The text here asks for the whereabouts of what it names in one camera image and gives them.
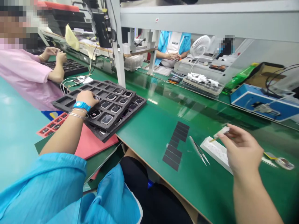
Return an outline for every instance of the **small fan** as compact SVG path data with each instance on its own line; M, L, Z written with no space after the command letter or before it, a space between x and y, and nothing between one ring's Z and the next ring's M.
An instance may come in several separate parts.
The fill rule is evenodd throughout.
M204 35L198 38L191 46L190 53L194 58L202 56L210 46L211 39Z

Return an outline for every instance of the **floor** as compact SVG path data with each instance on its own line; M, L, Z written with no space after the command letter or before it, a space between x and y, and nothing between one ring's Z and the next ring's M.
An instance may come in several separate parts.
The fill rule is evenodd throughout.
M36 134L49 120L0 77L0 192L30 168L38 154Z

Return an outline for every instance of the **person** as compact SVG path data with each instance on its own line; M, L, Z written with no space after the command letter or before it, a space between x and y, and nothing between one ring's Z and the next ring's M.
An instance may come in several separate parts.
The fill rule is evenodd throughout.
M47 47L39 56L23 50L19 43L27 37L23 22L26 13L19 6L1 5L0 8L0 76L35 108L56 111L51 102L60 98L62 92L53 82L64 79L66 53L54 47ZM53 70L41 64L51 55L56 56Z
M190 47L190 33L161 31L155 65L173 68L176 60L187 57Z
M77 102L99 101L82 91ZM191 214L167 187L147 188L144 162L128 150L99 183L97 195L82 197L86 161L74 155L87 111L74 109L43 147L32 170L0 194L1 223L190 223ZM281 224L258 167L263 149L245 130L228 125L220 135L234 173L238 223Z

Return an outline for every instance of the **blue wristband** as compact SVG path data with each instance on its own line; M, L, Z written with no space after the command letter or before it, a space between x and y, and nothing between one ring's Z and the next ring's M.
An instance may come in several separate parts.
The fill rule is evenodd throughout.
M74 108L85 109L87 112L89 112L89 110L90 110L90 106L88 106L86 103L81 102L81 101L77 101L74 105Z

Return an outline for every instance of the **blue machine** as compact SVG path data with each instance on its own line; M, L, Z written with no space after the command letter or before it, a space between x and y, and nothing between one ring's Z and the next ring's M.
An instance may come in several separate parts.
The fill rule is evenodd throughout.
M261 90L260 87L243 84L230 95L231 104L279 122L299 114L299 104L287 98L280 100L267 96Z

